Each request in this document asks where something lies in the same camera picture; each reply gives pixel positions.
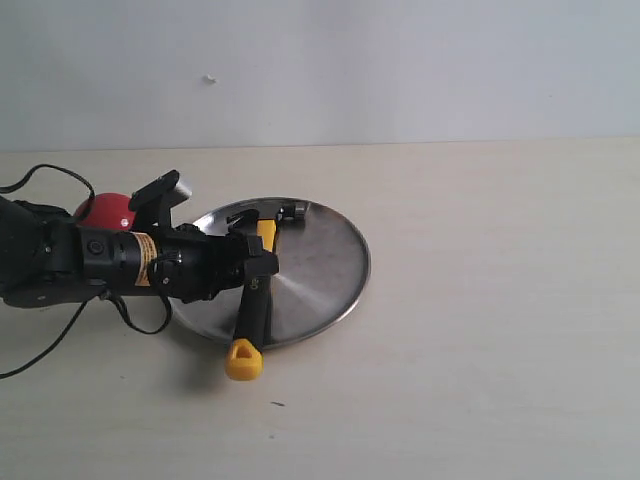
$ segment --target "white table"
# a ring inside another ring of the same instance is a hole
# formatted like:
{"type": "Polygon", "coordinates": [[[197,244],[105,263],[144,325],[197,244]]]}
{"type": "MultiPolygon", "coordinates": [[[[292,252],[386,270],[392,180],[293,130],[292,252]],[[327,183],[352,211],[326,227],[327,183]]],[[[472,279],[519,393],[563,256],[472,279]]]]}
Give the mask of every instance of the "white table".
{"type": "MultiPolygon", "coordinates": [[[[0,183],[40,162],[124,193],[177,168],[195,192],[177,221],[316,200],[358,225],[373,270],[344,322],[250,383],[207,340],[92,303],[0,382],[0,478],[638,477],[640,139],[2,154],[0,183]]],[[[20,198],[74,209],[84,191],[43,171],[20,198]]],[[[3,307],[0,370],[71,312],[3,307]]]]}

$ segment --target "yellow sticker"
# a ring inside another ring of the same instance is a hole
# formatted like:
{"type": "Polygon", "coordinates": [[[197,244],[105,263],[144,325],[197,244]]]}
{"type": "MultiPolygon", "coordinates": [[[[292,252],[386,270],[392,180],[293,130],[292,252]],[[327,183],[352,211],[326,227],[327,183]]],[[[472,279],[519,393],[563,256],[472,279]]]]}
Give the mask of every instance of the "yellow sticker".
{"type": "Polygon", "coordinates": [[[153,239],[146,233],[131,232],[136,237],[138,245],[140,246],[140,270],[138,271],[138,278],[136,279],[136,287],[148,287],[149,277],[147,275],[147,267],[151,260],[158,256],[158,250],[156,244],[153,243],[153,239]]]}

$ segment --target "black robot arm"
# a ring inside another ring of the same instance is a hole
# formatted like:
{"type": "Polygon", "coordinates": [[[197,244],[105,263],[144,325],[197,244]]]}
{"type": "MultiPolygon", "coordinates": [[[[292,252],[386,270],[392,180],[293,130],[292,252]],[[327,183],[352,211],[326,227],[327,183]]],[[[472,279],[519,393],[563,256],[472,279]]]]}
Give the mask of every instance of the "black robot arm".
{"type": "Polygon", "coordinates": [[[38,165],[20,182],[0,187],[0,194],[21,188],[43,167],[83,182],[91,192],[89,201],[74,217],[59,207],[9,201],[0,195],[0,297],[20,308],[81,306],[49,349],[23,367],[0,374],[0,379],[20,373],[49,353],[92,298],[110,300],[135,330],[157,333],[171,318],[168,297],[185,303],[211,300],[221,290],[242,286],[245,278],[278,272],[277,257],[263,249],[258,236],[235,228],[220,236],[206,235],[192,224],[173,228],[171,208],[191,195],[175,170],[132,195],[132,231],[115,231],[79,224],[93,203],[93,188],[62,167],[38,165]],[[153,332],[139,329],[129,319],[122,297],[139,295],[158,295],[167,310],[165,322],[153,332]]]}

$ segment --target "round metal lid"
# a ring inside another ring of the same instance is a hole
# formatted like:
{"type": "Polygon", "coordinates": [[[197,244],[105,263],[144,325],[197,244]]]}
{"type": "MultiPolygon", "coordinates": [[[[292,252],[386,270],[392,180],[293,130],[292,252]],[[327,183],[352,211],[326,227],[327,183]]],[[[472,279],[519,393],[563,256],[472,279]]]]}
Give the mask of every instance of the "round metal lid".
{"type": "MultiPolygon", "coordinates": [[[[227,217],[249,208],[273,218],[284,202],[305,202],[302,227],[284,224],[275,252],[280,273],[271,282],[271,336],[264,348],[311,337],[344,318],[357,304],[369,278],[369,248],[362,234],[338,212],[295,198],[258,198],[207,213],[194,222],[209,235],[227,233],[227,217]]],[[[225,290],[212,301],[172,300],[176,318],[205,337],[231,343],[242,288],[225,290]]]]}

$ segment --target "black cable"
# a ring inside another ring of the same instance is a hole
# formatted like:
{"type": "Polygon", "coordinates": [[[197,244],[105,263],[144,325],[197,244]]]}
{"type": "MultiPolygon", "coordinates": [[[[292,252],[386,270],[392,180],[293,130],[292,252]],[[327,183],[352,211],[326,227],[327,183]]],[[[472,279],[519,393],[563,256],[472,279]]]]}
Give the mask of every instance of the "black cable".
{"type": "Polygon", "coordinates": [[[71,170],[69,170],[67,168],[64,168],[64,167],[58,167],[57,165],[50,165],[48,163],[41,163],[39,165],[36,165],[36,166],[32,167],[25,174],[25,176],[22,177],[22,179],[20,179],[19,181],[17,181],[13,185],[7,185],[6,187],[0,187],[0,194],[13,193],[13,192],[15,192],[17,190],[20,190],[22,187],[24,187],[27,184],[27,182],[31,179],[33,174],[37,170],[40,170],[41,168],[51,168],[52,170],[57,170],[59,172],[66,173],[67,175],[69,175],[69,176],[75,178],[76,180],[78,180],[80,183],[82,183],[85,187],[87,187],[89,189],[89,197],[87,198],[87,203],[85,204],[84,208],[82,209],[82,212],[80,212],[80,215],[78,215],[78,216],[70,217],[68,219],[68,221],[70,221],[70,222],[81,222],[82,220],[87,218],[87,216],[91,212],[91,209],[93,208],[93,201],[96,198],[96,194],[95,194],[95,192],[93,190],[93,186],[84,177],[78,175],[76,172],[73,172],[73,171],[71,171],[71,170]]]}
{"type": "Polygon", "coordinates": [[[67,336],[67,333],[69,333],[69,330],[71,330],[71,327],[73,327],[73,325],[76,323],[76,320],[78,320],[78,317],[80,316],[80,314],[84,310],[84,307],[87,306],[87,303],[89,303],[88,300],[86,300],[86,301],[84,301],[84,302],[82,302],[80,304],[80,306],[76,310],[76,313],[73,314],[73,317],[71,317],[71,320],[69,320],[69,323],[67,323],[67,326],[64,327],[64,330],[62,330],[60,335],[58,335],[58,338],[56,338],[51,345],[49,345],[40,354],[36,355],[34,358],[29,360],[27,363],[25,363],[21,367],[15,368],[15,369],[13,369],[13,370],[11,370],[9,372],[0,373],[0,380],[3,380],[5,378],[9,378],[9,377],[13,377],[14,375],[18,375],[19,373],[24,372],[26,369],[32,367],[33,365],[38,363],[40,360],[42,360],[44,357],[49,355],[60,344],[60,342],[64,339],[64,337],[67,336]]]}
{"type": "Polygon", "coordinates": [[[171,317],[173,316],[173,309],[171,308],[171,303],[169,302],[169,299],[165,295],[162,295],[162,294],[160,294],[159,297],[160,297],[160,300],[162,300],[162,304],[164,305],[165,317],[164,317],[164,321],[162,322],[162,324],[158,328],[156,328],[155,330],[144,330],[144,329],[138,327],[137,325],[135,325],[131,321],[131,316],[129,315],[129,310],[127,309],[127,304],[124,302],[124,300],[122,299],[121,296],[115,295],[115,294],[110,294],[107,297],[107,300],[109,300],[111,303],[113,303],[113,305],[116,307],[116,310],[120,314],[120,317],[122,318],[122,321],[124,321],[124,323],[125,323],[125,325],[127,327],[131,328],[132,330],[135,330],[138,333],[142,333],[143,335],[156,335],[156,334],[162,332],[165,328],[167,328],[167,326],[171,322],[171,317]]]}

